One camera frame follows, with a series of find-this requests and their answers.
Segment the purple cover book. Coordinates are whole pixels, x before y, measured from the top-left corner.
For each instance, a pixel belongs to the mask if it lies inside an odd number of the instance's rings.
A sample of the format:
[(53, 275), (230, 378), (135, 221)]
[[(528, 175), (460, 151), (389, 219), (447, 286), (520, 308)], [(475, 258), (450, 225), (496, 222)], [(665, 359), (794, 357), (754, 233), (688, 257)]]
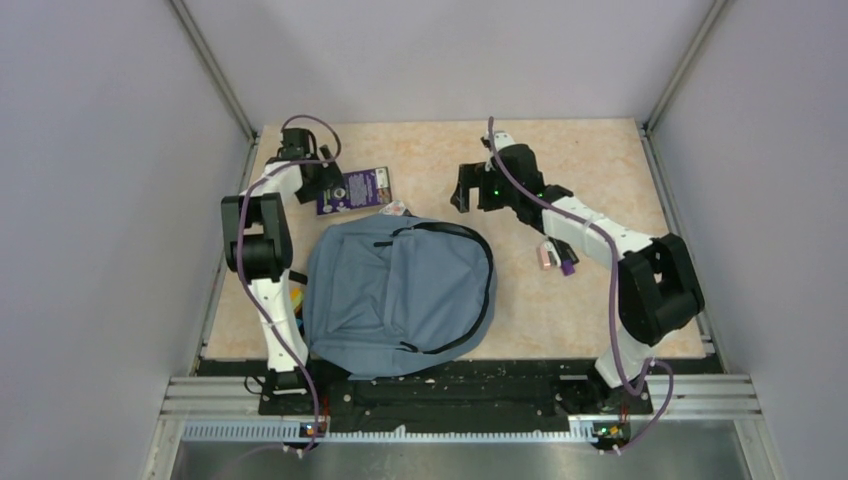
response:
[(387, 166), (344, 173), (339, 186), (320, 193), (316, 214), (327, 216), (372, 207), (383, 207), (393, 201), (390, 170)]

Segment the blue grey backpack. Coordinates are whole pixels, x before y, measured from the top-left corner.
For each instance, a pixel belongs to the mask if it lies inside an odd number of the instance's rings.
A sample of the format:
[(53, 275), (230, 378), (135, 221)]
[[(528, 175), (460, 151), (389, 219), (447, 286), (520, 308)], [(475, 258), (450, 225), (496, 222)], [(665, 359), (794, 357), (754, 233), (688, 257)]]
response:
[(477, 231), (374, 214), (333, 225), (308, 260), (309, 351), (358, 379), (404, 376), (478, 347), (495, 316), (495, 258)]

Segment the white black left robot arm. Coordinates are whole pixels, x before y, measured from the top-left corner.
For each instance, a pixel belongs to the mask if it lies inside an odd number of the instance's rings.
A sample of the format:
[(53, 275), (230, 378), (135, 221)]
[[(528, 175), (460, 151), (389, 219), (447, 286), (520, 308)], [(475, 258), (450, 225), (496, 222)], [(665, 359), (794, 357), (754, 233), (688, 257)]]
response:
[(294, 244), (285, 208), (313, 203), (324, 190), (340, 184), (342, 173), (327, 161), (330, 157), (329, 147), (320, 146), (311, 130), (286, 127), (276, 154), (264, 165), (259, 186), (220, 202), (227, 268), (256, 307), (266, 339), (263, 392), (282, 394), (283, 401), (302, 414), (317, 407), (321, 388), (302, 371), (308, 348), (290, 295)]

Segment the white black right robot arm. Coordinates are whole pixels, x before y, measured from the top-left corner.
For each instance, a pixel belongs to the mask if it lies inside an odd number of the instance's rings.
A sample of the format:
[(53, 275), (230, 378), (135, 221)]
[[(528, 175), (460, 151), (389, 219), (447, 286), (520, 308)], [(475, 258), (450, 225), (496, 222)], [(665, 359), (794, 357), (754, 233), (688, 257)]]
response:
[(610, 271), (610, 347), (590, 371), (586, 397), (594, 409), (612, 412), (627, 392), (641, 389), (654, 347), (704, 310), (687, 244), (673, 233), (657, 237), (625, 227), (571, 190), (546, 183), (526, 144), (497, 139), (484, 145), (489, 160), (459, 166), (451, 204), (468, 212), (470, 192), (477, 190), (479, 209), (509, 208), (522, 223)]

